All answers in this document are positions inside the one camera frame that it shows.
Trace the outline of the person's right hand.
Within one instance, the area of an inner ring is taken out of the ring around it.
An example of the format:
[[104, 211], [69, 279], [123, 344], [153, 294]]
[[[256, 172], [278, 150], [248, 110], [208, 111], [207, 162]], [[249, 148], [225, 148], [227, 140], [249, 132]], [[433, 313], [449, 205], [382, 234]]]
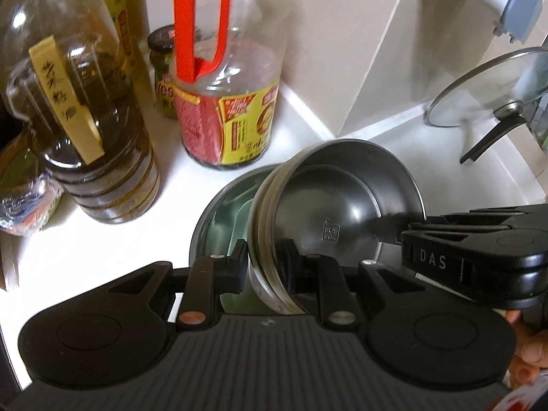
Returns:
[[508, 368], [512, 389], [535, 381], [547, 369], [547, 330], [536, 332], [529, 328], [520, 311], [505, 311], [512, 325], [518, 346]]

